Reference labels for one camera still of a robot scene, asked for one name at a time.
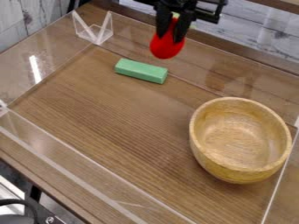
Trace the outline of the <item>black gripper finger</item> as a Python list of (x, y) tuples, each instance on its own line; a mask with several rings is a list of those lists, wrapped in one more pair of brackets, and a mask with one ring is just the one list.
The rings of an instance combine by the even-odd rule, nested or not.
[(159, 3), (155, 9), (157, 9), (157, 17), (155, 17), (157, 35), (159, 38), (162, 38), (167, 33), (174, 14), (165, 3)]
[(174, 12), (179, 14), (179, 18), (173, 30), (173, 41), (181, 43), (186, 37), (193, 21), (197, 20), (197, 6), (190, 5), (182, 9), (175, 9)]

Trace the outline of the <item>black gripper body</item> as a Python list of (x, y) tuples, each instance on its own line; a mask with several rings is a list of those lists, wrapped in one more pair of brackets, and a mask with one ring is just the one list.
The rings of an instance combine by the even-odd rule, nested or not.
[(197, 19), (217, 24), (221, 21), (221, 13), (229, 4), (229, 0), (136, 0), (142, 4), (151, 5), (154, 10), (163, 14), (191, 13), (191, 20)]

